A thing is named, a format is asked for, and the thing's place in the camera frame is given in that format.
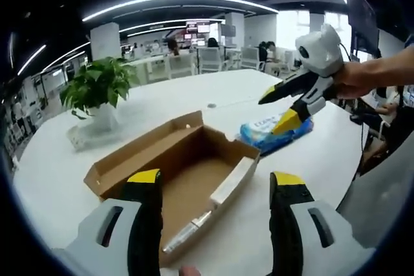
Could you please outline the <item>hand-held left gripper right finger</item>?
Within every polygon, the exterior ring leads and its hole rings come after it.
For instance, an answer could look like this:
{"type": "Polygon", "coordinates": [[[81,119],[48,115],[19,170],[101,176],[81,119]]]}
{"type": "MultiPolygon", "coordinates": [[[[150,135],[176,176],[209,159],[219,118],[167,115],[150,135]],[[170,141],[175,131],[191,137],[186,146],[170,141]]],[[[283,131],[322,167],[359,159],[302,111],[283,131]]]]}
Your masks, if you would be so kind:
{"type": "Polygon", "coordinates": [[[375,252],[296,175],[270,174],[272,275],[354,275],[375,252]]]}

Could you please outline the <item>person's right hand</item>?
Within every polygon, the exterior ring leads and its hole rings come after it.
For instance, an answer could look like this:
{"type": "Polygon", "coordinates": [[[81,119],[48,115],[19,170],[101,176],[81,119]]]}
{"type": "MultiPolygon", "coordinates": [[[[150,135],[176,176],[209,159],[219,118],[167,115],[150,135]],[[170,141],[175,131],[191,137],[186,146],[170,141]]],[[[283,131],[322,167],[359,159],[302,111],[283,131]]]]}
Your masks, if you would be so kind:
{"type": "Polygon", "coordinates": [[[337,97],[355,99],[383,87],[380,79],[381,61],[374,59],[363,63],[346,62],[334,75],[337,97]]]}

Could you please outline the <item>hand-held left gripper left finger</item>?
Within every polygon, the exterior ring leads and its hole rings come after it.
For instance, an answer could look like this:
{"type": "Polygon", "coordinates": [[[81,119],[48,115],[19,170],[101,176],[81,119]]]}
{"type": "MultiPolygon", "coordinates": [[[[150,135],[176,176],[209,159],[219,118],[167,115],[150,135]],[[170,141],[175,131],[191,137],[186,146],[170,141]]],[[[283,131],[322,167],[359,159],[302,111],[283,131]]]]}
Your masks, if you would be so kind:
{"type": "Polygon", "coordinates": [[[77,237],[55,256],[74,275],[160,275],[160,169],[130,176],[118,199],[108,198],[85,217],[77,237]]]}

